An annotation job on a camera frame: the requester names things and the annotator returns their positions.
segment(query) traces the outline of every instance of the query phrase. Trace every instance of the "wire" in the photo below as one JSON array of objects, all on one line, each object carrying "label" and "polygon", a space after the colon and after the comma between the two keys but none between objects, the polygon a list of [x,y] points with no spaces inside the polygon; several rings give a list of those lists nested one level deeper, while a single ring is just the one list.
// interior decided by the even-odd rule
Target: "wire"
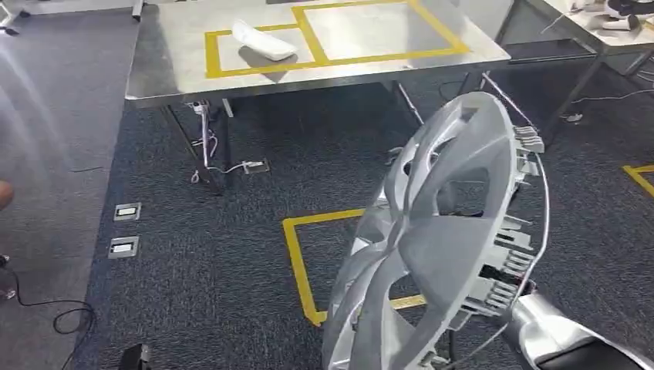
[{"label": "wire", "polygon": [[559,15],[559,16],[558,16],[558,17],[557,17],[557,18],[556,18],[552,23],[550,23],[549,26],[545,27],[545,28],[541,31],[541,35],[544,34],[547,30],[549,30],[549,29],[551,29],[552,27],[554,27],[554,25],[556,24],[556,22],[560,21],[563,17],[565,17],[566,14],[567,14],[567,13],[561,13],[561,15]]},{"label": "wire", "polygon": [[[527,286],[529,283],[529,277],[531,276],[531,273],[534,271],[534,268],[536,267],[536,264],[540,261],[540,259],[543,257],[545,254],[545,250],[548,248],[548,242],[549,242],[549,234],[550,234],[550,189],[548,186],[548,178],[547,174],[545,174],[545,167],[543,166],[543,162],[541,160],[541,156],[538,155],[538,153],[534,153],[536,156],[536,161],[538,162],[538,167],[541,170],[541,176],[543,179],[543,192],[544,192],[544,220],[543,220],[543,239],[541,240],[541,249],[538,251],[536,256],[534,257],[534,260],[531,262],[527,270],[524,272],[524,275],[522,276],[522,281],[520,283],[520,286],[517,288],[517,292],[513,300],[511,301],[511,304],[509,305],[508,310],[511,311],[515,305],[515,302],[517,302],[518,298],[521,296],[522,291],[524,288]],[[475,348],[471,353],[463,357],[462,359],[451,362],[449,365],[440,368],[439,370],[454,370],[454,367],[470,360],[473,358],[479,351],[482,349],[486,348],[495,338],[500,336],[504,330],[506,330],[508,327],[508,323],[502,325],[493,335],[491,335],[484,343],[479,345],[479,347]]]},{"label": "wire", "polygon": [[630,92],[629,94],[624,95],[624,96],[605,96],[603,98],[581,98],[581,99],[577,99],[577,100],[573,101],[572,104],[583,102],[585,100],[622,100],[624,98],[629,98],[632,95],[636,95],[636,94],[640,94],[640,93],[651,93],[651,92],[654,92],[654,89],[644,89],[644,90],[634,91],[634,92]]},{"label": "wire", "polygon": [[61,314],[58,314],[53,318],[52,320],[52,328],[55,330],[57,334],[60,335],[68,335],[72,333],[76,333],[78,331],[81,331],[82,327],[85,326],[83,323],[80,322],[79,325],[77,325],[77,328],[71,329],[71,330],[63,330],[59,326],[59,321],[62,320],[65,316],[72,314],[73,312],[87,312],[89,314],[89,320],[87,321],[86,325],[86,331],[84,332],[84,335],[82,338],[77,342],[75,347],[72,349],[70,352],[70,355],[68,355],[68,358],[66,359],[66,362],[64,362],[63,366],[61,367],[61,370],[64,370],[66,366],[70,363],[70,360],[72,360],[72,357],[75,355],[79,347],[84,343],[84,340],[86,337],[88,337],[89,333],[93,329],[93,325],[96,322],[96,311],[93,309],[93,306],[85,301],[77,301],[74,299],[61,299],[61,300],[56,300],[56,301],[44,301],[44,302],[37,302],[37,303],[25,303],[22,300],[21,297],[21,292],[20,292],[20,280],[18,274],[15,273],[11,268],[4,266],[4,269],[7,270],[14,278],[14,281],[16,283],[16,300],[22,307],[35,307],[35,306],[42,306],[46,304],[59,304],[59,303],[77,303],[81,304],[82,307],[80,308],[73,308],[68,311],[64,311]]},{"label": "wire", "polygon": [[651,82],[652,84],[654,84],[654,79],[650,79],[649,77],[645,77],[645,76],[641,75],[640,73],[637,74],[636,77],[638,77],[640,79],[644,79],[645,81],[648,81],[648,82]]},{"label": "wire", "polygon": [[444,100],[444,101],[446,101],[446,102],[449,102],[450,100],[452,100],[452,99],[454,99],[454,98],[447,98],[447,97],[443,94],[443,90],[442,90],[442,88],[443,88],[443,86],[445,86],[445,85],[450,85],[451,83],[464,83],[464,81],[449,81],[449,82],[443,82],[443,83],[441,83],[440,85],[438,85],[438,95],[440,96],[440,98],[441,98],[442,100]]},{"label": "wire", "polygon": [[72,173],[89,172],[89,171],[99,170],[101,168],[103,168],[103,167],[98,166],[98,167],[85,168],[83,170],[70,170],[70,172],[72,172]]},{"label": "wire", "polygon": [[[207,170],[216,170],[220,173],[230,173],[233,170],[236,170],[238,167],[246,167],[252,165],[254,162],[241,162],[240,164],[237,164],[236,166],[233,166],[229,170],[223,171],[218,167],[207,167]],[[191,183],[199,183],[200,182],[200,173],[195,170],[193,173],[193,176],[190,177]]]},{"label": "wire", "polygon": [[486,348],[486,346],[488,346],[492,341],[494,341],[495,338],[497,338],[498,336],[500,336],[500,334],[502,334],[502,332],[507,328],[508,325],[509,325],[509,324],[504,324],[504,325],[502,325],[502,327],[501,327],[498,331],[496,331],[495,334],[491,335],[488,339],[486,339],[486,341],[485,341],[484,343],[482,343],[481,345],[479,345],[479,347],[475,348],[475,349],[474,349],[471,353],[469,353],[466,357],[463,357],[461,360],[458,360],[458,361],[452,362],[452,363],[450,363],[448,366],[445,366],[444,368],[440,368],[439,370],[453,370],[455,366],[460,365],[461,363],[463,363],[463,362],[465,362],[465,361],[467,361],[467,360],[470,360],[470,359],[473,358],[477,353],[479,353],[479,351],[481,351],[482,349]]}]

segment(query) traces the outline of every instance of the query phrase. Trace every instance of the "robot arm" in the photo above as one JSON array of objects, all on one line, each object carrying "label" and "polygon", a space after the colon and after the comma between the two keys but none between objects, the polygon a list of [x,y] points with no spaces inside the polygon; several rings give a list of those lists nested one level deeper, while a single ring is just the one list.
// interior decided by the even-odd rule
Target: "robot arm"
[{"label": "robot arm", "polygon": [[523,368],[651,370],[652,362],[566,318],[537,292],[520,297],[502,333]]}]

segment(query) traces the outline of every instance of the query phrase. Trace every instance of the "white cable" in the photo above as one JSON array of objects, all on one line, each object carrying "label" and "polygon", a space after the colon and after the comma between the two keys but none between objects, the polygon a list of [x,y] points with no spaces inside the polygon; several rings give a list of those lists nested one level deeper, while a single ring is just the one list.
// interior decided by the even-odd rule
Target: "white cable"
[{"label": "white cable", "polygon": [[452,362],[452,363],[449,364],[448,366],[445,366],[444,368],[440,368],[439,370],[450,370],[451,368],[454,368],[455,366],[460,365],[462,362],[465,362],[465,361],[470,360],[470,359],[473,358],[477,353],[479,353],[479,351],[481,351],[482,349],[486,348],[487,345],[489,345],[492,341],[494,341],[495,338],[499,337],[500,334],[502,334],[502,332],[503,332],[504,330],[506,330],[507,326],[509,326],[508,323],[502,325],[502,327],[501,327],[499,330],[497,330],[497,331],[495,332],[495,334],[491,335],[488,339],[486,339],[486,341],[485,341],[484,343],[480,344],[479,347],[475,348],[475,349],[474,349],[471,353],[469,353],[466,357],[464,357],[464,358],[462,358],[462,359],[460,359],[460,360],[456,360],[455,362]]},{"label": "white cable", "polygon": [[637,74],[636,77],[638,77],[638,78],[640,78],[640,79],[644,79],[644,80],[647,81],[647,82],[651,82],[651,83],[652,83],[652,87],[654,87],[654,79],[650,79],[650,78],[648,78],[648,77],[645,77],[645,76],[641,75],[640,73]]},{"label": "white cable", "polygon": [[[218,167],[207,167],[207,170],[216,170],[216,171],[218,171],[220,173],[230,173],[231,171],[236,170],[239,167],[246,167],[246,166],[251,166],[251,165],[254,165],[254,164],[256,164],[256,162],[243,161],[243,162],[237,164],[236,166],[233,166],[232,168],[230,168],[229,170],[226,170],[226,171],[223,171]],[[199,183],[200,182],[200,173],[197,170],[195,170],[195,172],[193,173],[193,176],[190,177],[190,182],[191,183]]]},{"label": "white cable", "polygon": [[541,31],[541,35],[544,34],[544,33],[545,33],[547,30],[549,30],[550,28],[554,27],[554,25],[556,24],[556,22],[560,21],[563,17],[565,17],[566,14],[567,14],[567,13],[561,13],[561,15],[558,16],[558,18],[556,18],[552,23],[550,23],[549,26],[545,27],[545,28]]},{"label": "white cable", "polygon": [[639,90],[639,91],[635,91],[635,92],[630,92],[629,94],[624,95],[624,96],[605,96],[603,98],[581,98],[581,99],[575,100],[574,102],[572,102],[572,104],[583,102],[585,100],[621,100],[621,99],[624,99],[624,98],[629,98],[630,96],[635,95],[635,94],[651,93],[651,92],[654,92],[654,89],[644,89],[644,90]]},{"label": "white cable", "polygon": [[[534,257],[534,260],[529,264],[529,267],[527,270],[524,272],[524,275],[522,276],[522,281],[520,283],[520,286],[517,288],[517,292],[513,300],[511,301],[511,304],[509,305],[508,310],[512,310],[513,306],[515,305],[515,302],[517,302],[518,298],[520,298],[522,291],[524,288],[527,286],[529,283],[529,277],[531,276],[531,273],[534,271],[534,268],[536,267],[536,264],[540,261],[540,259],[543,257],[545,254],[545,250],[548,248],[548,242],[549,242],[549,234],[550,234],[550,188],[548,186],[548,178],[547,175],[545,174],[545,167],[543,166],[543,162],[541,160],[541,156],[538,155],[538,153],[534,153],[536,156],[536,161],[538,162],[538,167],[541,169],[541,176],[543,179],[543,198],[544,198],[544,220],[543,220],[543,240],[541,240],[541,249],[538,251],[536,254],[536,257]],[[475,348],[471,353],[466,355],[465,357],[452,362],[451,364],[448,364],[447,366],[440,368],[439,370],[450,370],[454,368],[455,366],[461,364],[462,362],[468,361],[471,358],[473,358],[479,351],[482,349],[486,348],[492,341],[495,340],[495,338],[499,337],[504,330],[508,327],[508,323],[502,325],[493,335],[491,335],[484,343],[479,345],[479,347]]]},{"label": "white cable", "polygon": [[233,166],[232,168],[230,168],[229,170],[226,170],[226,171],[220,170],[218,168],[213,168],[213,167],[211,167],[210,170],[219,170],[222,173],[230,173],[231,171],[236,170],[238,167],[245,167],[245,166],[250,165],[251,163],[252,162],[241,162],[241,164],[237,164],[236,166]]}]

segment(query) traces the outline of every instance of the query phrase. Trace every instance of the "metal table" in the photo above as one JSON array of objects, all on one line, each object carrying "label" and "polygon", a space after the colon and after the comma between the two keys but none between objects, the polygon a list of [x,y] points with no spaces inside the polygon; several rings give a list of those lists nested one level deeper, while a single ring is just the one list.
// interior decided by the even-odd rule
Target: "metal table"
[{"label": "metal table", "polygon": [[[561,122],[560,117],[570,109],[578,94],[584,89],[608,56],[643,52],[643,55],[646,56],[644,60],[646,60],[651,55],[654,49],[654,28],[643,25],[637,31],[608,31],[601,28],[602,19],[599,13],[570,13],[570,2],[568,0],[514,0],[496,38],[496,42],[500,45],[504,44],[505,33],[516,14],[519,3],[533,8],[548,22],[554,22],[558,19],[553,28],[570,35],[579,45],[592,54],[588,68],[578,77],[575,87],[546,122],[545,127],[549,131],[547,138],[548,142],[551,142],[558,132]],[[519,64],[520,61],[514,60],[511,63]]]},{"label": "metal table", "polygon": [[[280,62],[264,59],[231,37],[235,19],[296,45],[298,52]],[[207,125],[203,162],[170,104],[192,103],[201,114],[198,107],[208,111],[208,99],[222,99],[233,117],[228,102],[233,97],[393,82],[393,91],[415,112],[395,82],[400,76],[489,70],[509,58],[447,0],[146,5],[126,101],[136,108],[161,107],[166,121],[180,130],[200,178],[218,193],[207,169]]]}]

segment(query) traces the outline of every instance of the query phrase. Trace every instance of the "yellow tape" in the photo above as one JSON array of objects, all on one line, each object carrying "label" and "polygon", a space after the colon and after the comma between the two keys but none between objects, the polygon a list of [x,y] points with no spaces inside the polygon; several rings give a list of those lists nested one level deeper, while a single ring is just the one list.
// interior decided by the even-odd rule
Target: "yellow tape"
[{"label": "yellow tape", "polygon": [[643,176],[641,176],[641,173],[648,173],[648,172],[654,172],[654,165],[652,166],[643,166],[643,167],[631,167],[631,166],[623,166],[622,169],[632,177],[632,179],[638,183],[645,191],[649,193],[652,197],[654,197],[654,186]]},{"label": "yellow tape", "polygon": [[308,49],[311,50],[313,60],[321,66],[328,65],[329,58],[327,58],[325,50],[323,50],[322,46],[320,46],[320,41],[318,41],[318,37],[315,35],[315,32],[313,32],[313,28],[309,24],[308,19],[306,18],[306,14],[302,10],[302,7],[294,6],[291,8],[291,10],[293,11],[295,20],[298,21],[300,31],[302,31],[302,34],[305,37]]},{"label": "yellow tape", "polygon": [[[286,238],[286,245],[288,247],[288,254],[291,257],[291,267],[295,282],[298,285],[298,293],[300,295],[300,302],[302,303],[302,311],[310,322],[315,326],[327,319],[326,311],[317,311],[315,308],[315,301],[311,291],[311,285],[308,282],[308,275],[306,272],[305,262],[302,258],[302,250],[298,240],[298,235],[295,232],[295,227],[304,224],[315,224],[318,222],[342,220],[345,218],[358,217],[363,214],[365,210],[343,210],[339,212],[331,212],[329,214],[313,214],[311,216],[287,218],[281,222],[284,229],[284,236]],[[425,298],[422,295],[414,295],[411,297],[397,298],[391,300],[391,305],[396,310],[409,308],[425,304]]]},{"label": "yellow tape", "polygon": [[420,306],[421,304],[425,304],[425,303],[426,303],[425,302],[425,297],[423,297],[422,294],[412,295],[411,297],[396,298],[396,299],[392,299],[391,302],[390,302],[390,304],[396,310],[401,310],[403,308]]},{"label": "yellow tape", "polygon": [[452,54],[469,52],[470,50],[466,44],[462,43],[459,38],[454,35],[449,28],[447,28],[443,23],[441,23],[438,18],[433,16],[429,10],[427,10],[419,0],[406,0],[409,3],[409,6],[418,13],[423,19],[429,23],[436,32],[439,33],[444,39],[446,39],[450,45],[452,45]]},{"label": "yellow tape", "polygon": [[[416,52],[402,52],[397,54],[386,55],[371,55],[356,58],[345,59],[329,59],[325,54],[325,50],[320,45],[318,37],[315,35],[310,22],[305,14],[306,10],[324,9],[324,8],[341,8],[347,6],[361,6],[373,4],[389,4],[389,3],[407,3],[425,22],[427,22],[441,37],[450,43],[450,48],[423,50]],[[329,66],[343,66],[348,64],[367,63],[367,62],[386,62],[390,60],[401,59],[418,59],[431,56],[448,56],[454,54],[461,54],[469,52],[468,47],[461,42],[456,35],[454,35],[443,23],[441,23],[429,10],[420,4],[419,0],[365,0],[360,2],[340,2],[334,4],[318,4],[318,5],[304,5],[294,6],[291,8],[297,24],[288,25],[266,25],[256,27],[260,31],[275,31],[279,29],[300,29],[305,38],[307,46],[313,55],[313,62],[300,62],[300,63],[284,63],[271,64],[269,66],[246,68],[246,69],[233,69],[223,71],[220,68],[220,56],[218,54],[217,40],[220,36],[230,35],[230,30],[206,32],[205,47],[207,74],[208,79],[216,79],[221,77],[230,76],[243,76],[252,74],[274,73],[274,72],[287,72],[297,69],[307,69],[316,67],[329,67]]]},{"label": "yellow tape", "polygon": [[293,8],[301,10],[313,10],[313,9],[326,9],[326,8],[342,8],[345,6],[359,6],[359,5],[372,5],[372,4],[388,4],[394,2],[406,2],[406,0],[365,0],[362,2],[336,2],[333,4],[317,4],[317,5],[303,5],[303,6],[294,6]]}]

